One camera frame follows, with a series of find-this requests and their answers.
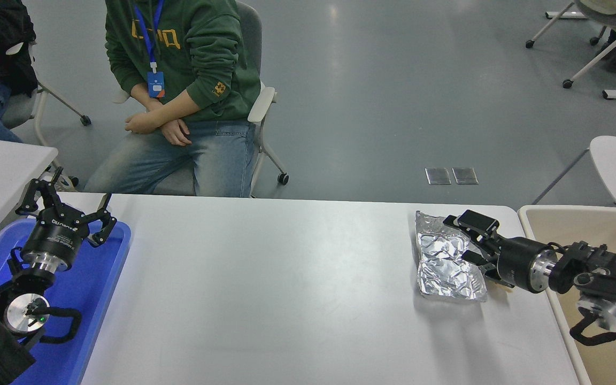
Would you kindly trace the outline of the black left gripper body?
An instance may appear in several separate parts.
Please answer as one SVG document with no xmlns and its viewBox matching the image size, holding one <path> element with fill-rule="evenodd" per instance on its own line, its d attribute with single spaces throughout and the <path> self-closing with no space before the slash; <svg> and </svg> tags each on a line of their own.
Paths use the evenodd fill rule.
<svg viewBox="0 0 616 385">
<path fill-rule="evenodd" d="M 44 257 L 54 257 L 58 266 L 73 266 L 83 240 L 89 234 L 87 224 L 77 224 L 83 213 L 63 215 L 40 212 L 30 237 L 22 247 L 22 259 L 32 265 Z"/>
</svg>

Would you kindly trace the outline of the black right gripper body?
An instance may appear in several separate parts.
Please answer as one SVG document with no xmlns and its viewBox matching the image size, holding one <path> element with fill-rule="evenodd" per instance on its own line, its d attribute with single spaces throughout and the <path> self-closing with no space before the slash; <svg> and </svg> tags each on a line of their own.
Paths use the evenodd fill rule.
<svg viewBox="0 0 616 385">
<path fill-rule="evenodd" d="M 523 237 L 504 238 L 499 243 L 497 270 L 499 277 L 514 287 L 539 293 L 545 290 L 547 278 L 533 275 L 534 263 L 549 246 Z"/>
</svg>

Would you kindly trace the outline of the person's left hand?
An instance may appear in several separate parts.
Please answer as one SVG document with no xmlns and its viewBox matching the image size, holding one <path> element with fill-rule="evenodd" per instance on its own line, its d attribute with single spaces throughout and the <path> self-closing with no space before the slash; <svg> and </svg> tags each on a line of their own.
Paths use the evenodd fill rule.
<svg viewBox="0 0 616 385">
<path fill-rule="evenodd" d="M 140 112 L 125 119 L 124 130 L 135 134 L 151 134 L 162 126 L 163 122 L 153 112 Z"/>
</svg>

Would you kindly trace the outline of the person's right hand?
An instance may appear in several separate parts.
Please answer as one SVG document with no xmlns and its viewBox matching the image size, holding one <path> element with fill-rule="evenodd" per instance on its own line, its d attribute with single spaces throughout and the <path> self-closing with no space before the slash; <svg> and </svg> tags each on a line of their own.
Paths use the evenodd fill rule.
<svg viewBox="0 0 616 385">
<path fill-rule="evenodd" d="M 190 131 L 181 119 L 171 120 L 160 127 L 160 131 L 171 145 L 185 147 L 191 145 L 191 139 L 189 139 Z"/>
</svg>

